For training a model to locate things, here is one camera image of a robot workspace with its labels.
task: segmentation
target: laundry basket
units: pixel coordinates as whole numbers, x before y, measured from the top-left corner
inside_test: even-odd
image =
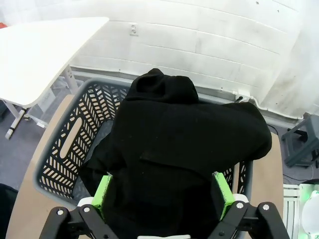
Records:
[[[127,82],[94,78],[81,86],[39,159],[33,178],[38,191],[67,207],[75,207],[81,198],[89,196],[79,178],[79,168],[91,157],[99,141],[110,132],[130,85]],[[206,95],[200,96],[200,100],[215,103]],[[234,168],[227,169],[224,176],[232,189]],[[248,199],[251,180],[252,162],[240,163],[237,191]]]

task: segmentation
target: basket handle hole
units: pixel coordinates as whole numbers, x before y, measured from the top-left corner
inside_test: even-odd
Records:
[[[68,154],[72,144],[73,144],[73,141],[75,139],[75,136],[77,135],[77,133],[79,132],[80,128],[81,128],[81,125],[82,125],[82,119],[81,118],[78,118],[76,120],[76,122],[74,123],[73,127],[71,128],[64,144],[62,145],[61,147],[61,150],[60,150],[60,157],[63,159],[66,157],[66,155]]]

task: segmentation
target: white table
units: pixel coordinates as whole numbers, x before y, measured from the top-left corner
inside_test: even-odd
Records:
[[[77,84],[69,66],[107,17],[69,18],[0,29],[0,99],[15,116],[10,138],[26,108],[34,106],[63,73],[71,93]],[[18,112],[14,105],[22,106]]]

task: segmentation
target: black cloth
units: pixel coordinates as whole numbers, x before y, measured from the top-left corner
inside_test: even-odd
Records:
[[[212,172],[259,159],[271,144],[252,104],[200,103],[188,77],[152,69],[133,81],[80,176],[94,195],[102,175],[113,175],[103,213],[120,239],[206,238],[218,223]]]
[[[5,239],[18,191],[0,183],[0,239]]]

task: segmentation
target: wall outlet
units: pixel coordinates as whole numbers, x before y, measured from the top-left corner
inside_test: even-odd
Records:
[[[139,36],[138,24],[135,22],[130,23],[130,35],[131,36]]]

